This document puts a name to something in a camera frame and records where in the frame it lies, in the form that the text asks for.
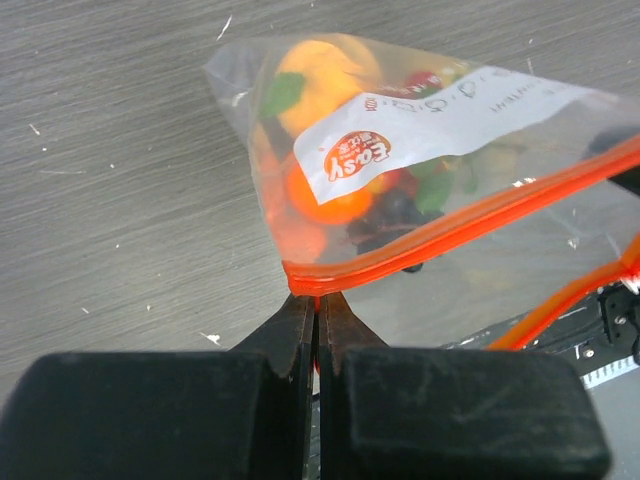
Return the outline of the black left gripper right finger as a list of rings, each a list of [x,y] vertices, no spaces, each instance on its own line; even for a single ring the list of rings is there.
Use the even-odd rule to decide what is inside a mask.
[[[545,353],[393,348],[318,302],[325,479],[601,479],[611,450],[577,372]]]

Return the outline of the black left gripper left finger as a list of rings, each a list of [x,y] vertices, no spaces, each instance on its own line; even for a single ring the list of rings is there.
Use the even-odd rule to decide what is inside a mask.
[[[5,479],[304,479],[315,302],[227,351],[56,352],[1,413]]]

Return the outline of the clear zip top bag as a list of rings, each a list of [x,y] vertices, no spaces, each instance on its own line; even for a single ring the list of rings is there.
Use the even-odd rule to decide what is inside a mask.
[[[290,291],[519,349],[639,293],[639,101],[358,36],[247,38],[205,72]]]

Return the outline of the dark grape bunch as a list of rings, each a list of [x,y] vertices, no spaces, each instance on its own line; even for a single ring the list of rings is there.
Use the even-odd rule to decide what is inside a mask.
[[[418,210],[404,191],[392,189],[377,197],[369,211],[347,227],[348,238],[362,255],[399,239],[432,218]]]

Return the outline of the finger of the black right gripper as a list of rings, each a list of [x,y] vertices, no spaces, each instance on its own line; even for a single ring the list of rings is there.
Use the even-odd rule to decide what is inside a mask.
[[[610,127],[597,133],[587,145],[587,158],[602,156],[616,146],[639,135],[638,127]],[[613,156],[616,170],[611,170],[607,180],[639,196],[639,160],[631,160],[630,151]]]

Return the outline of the orange-yellow peach fruit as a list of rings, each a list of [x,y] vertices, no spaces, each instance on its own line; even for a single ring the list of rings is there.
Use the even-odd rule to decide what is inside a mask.
[[[261,100],[262,120],[275,118],[293,138],[359,94],[373,89],[381,71],[359,40],[304,40],[280,61]]]

